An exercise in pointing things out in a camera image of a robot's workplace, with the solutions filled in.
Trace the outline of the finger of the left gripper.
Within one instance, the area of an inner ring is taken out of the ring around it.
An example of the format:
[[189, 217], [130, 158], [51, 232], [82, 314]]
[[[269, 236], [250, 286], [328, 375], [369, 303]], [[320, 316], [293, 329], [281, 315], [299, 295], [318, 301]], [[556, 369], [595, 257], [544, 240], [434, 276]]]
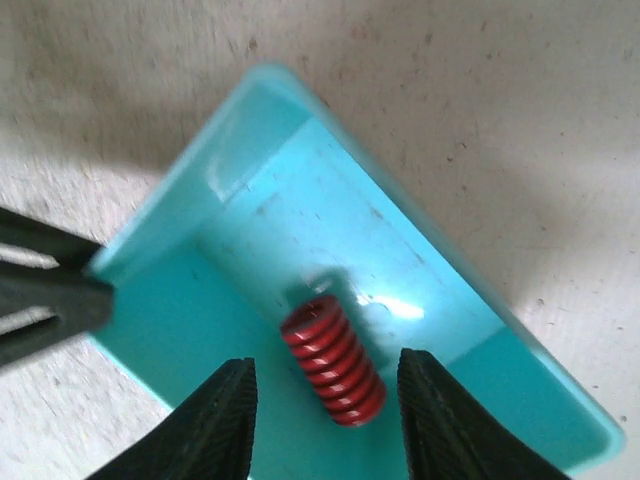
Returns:
[[93, 240], [1, 208], [1, 242], [53, 257], [59, 265], [87, 265], [100, 250]]
[[113, 288], [69, 272], [1, 274], [1, 363], [10, 365], [107, 323]]

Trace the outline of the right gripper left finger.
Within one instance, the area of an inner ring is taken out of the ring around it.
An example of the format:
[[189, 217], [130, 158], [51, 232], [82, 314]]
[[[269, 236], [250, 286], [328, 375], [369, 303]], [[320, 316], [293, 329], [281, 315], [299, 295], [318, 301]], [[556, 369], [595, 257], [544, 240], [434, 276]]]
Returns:
[[257, 406], [254, 360], [228, 360], [156, 428], [90, 477], [246, 479]]

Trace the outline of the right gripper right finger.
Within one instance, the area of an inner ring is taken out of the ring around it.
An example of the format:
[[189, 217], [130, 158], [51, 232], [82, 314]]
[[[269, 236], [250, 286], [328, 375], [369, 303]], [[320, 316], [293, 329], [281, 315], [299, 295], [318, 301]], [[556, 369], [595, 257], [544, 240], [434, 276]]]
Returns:
[[397, 369], [411, 479], [565, 479], [504, 428], [429, 352], [404, 348]]

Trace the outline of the red spring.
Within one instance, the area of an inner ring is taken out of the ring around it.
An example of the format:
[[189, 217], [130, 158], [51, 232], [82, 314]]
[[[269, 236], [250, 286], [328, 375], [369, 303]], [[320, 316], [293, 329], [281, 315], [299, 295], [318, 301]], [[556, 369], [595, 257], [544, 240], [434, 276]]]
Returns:
[[336, 424], [360, 427], [382, 411], [386, 386], [337, 297], [300, 305], [280, 335]]

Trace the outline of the teal plastic tray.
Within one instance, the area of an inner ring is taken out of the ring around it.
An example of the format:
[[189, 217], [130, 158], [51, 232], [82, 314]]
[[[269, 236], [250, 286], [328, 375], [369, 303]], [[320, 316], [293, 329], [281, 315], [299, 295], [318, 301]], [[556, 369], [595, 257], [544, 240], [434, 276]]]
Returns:
[[403, 479], [390, 394], [336, 425], [283, 342], [298, 305], [337, 296], [389, 390], [431, 352], [568, 474], [618, 454], [616, 421], [289, 70], [251, 69], [134, 218], [91, 261], [115, 287], [101, 349], [175, 407], [223, 362], [256, 363], [254, 479]]

